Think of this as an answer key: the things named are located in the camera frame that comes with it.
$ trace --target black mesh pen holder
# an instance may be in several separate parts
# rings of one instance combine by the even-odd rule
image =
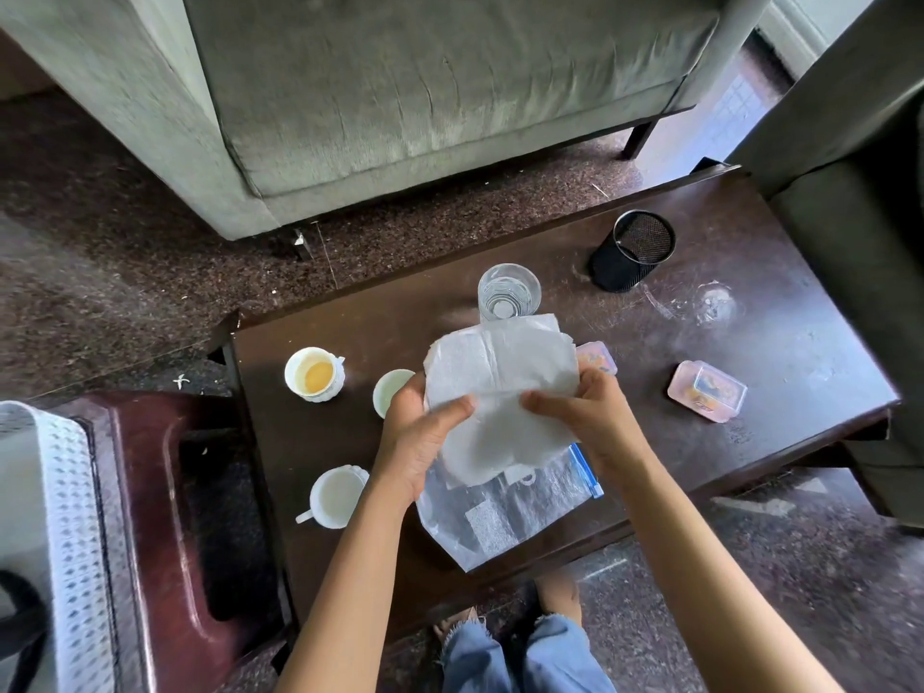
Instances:
[[[674,229],[664,217],[627,211],[590,256],[590,278],[607,292],[627,292],[670,257],[676,244]]]

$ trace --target tissue paper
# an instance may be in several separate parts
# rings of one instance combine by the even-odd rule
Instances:
[[[520,407],[519,395],[572,395],[577,362],[574,341],[553,314],[489,321],[436,341],[423,363],[428,407],[466,394],[478,401],[443,445],[450,483],[478,486],[512,465],[545,466],[561,457],[575,438],[559,421]]]

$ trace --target blue zipper seal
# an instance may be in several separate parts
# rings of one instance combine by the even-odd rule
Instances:
[[[590,468],[590,465],[587,463],[587,459],[584,458],[584,454],[580,451],[577,443],[575,442],[568,449],[571,450],[571,461],[574,462],[575,466],[578,468],[577,471],[580,473],[580,476],[587,484],[587,488],[590,490],[590,497],[602,498],[603,487],[597,480],[596,475],[594,475],[593,469]]]

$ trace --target blue jeans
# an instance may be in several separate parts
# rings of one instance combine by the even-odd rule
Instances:
[[[501,645],[480,622],[457,625],[443,647],[443,693],[514,693]],[[587,634],[565,616],[539,618],[526,643],[524,693],[616,693],[590,653]]]

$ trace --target left hand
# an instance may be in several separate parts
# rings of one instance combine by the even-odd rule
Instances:
[[[475,411],[475,399],[466,395],[424,413],[425,388],[418,372],[392,397],[370,479],[389,486],[405,508],[420,497],[427,469],[448,432]]]

